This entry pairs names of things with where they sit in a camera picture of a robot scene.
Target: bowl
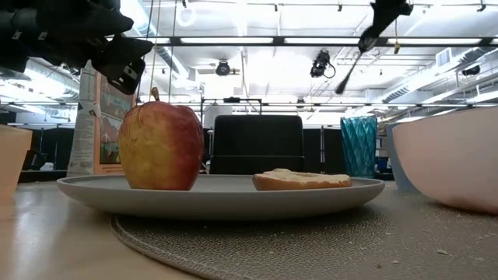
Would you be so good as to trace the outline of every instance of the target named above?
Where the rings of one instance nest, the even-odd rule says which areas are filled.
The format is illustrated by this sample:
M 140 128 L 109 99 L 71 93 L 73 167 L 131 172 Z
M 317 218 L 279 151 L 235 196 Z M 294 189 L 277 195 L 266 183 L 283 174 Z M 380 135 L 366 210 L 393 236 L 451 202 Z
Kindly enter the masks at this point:
M 440 203 L 498 215 L 498 107 L 407 122 L 393 129 L 402 169 Z

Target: textured blue glass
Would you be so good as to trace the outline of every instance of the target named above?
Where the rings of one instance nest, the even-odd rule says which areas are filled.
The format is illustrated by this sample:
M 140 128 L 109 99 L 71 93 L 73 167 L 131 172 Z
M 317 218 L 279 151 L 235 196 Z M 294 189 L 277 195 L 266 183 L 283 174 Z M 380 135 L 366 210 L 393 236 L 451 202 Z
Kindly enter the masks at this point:
M 347 174 L 352 177 L 373 178 L 377 119 L 375 117 L 343 118 L 341 119 L 341 131 Z

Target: table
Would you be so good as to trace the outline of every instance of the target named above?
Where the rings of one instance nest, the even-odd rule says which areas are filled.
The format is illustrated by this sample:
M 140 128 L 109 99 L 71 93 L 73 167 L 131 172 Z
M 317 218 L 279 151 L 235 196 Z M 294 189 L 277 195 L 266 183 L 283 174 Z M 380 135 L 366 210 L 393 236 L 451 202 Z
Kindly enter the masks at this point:
M 120 243 L 108 214 L 66 198 L 55 182 L 21 184 L 15 201 L 0 203 L 0 279 L 200 279 Z

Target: red apple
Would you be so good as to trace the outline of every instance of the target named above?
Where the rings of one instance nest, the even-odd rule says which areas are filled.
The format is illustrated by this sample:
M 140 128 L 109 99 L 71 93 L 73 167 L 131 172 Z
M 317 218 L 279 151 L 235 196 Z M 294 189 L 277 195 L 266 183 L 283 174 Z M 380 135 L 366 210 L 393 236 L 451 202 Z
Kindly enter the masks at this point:
M 134 107 L 119 130 L 119 157 L 132 188 L 188 191 L 204 152 L 194 111 L 153 101 Z

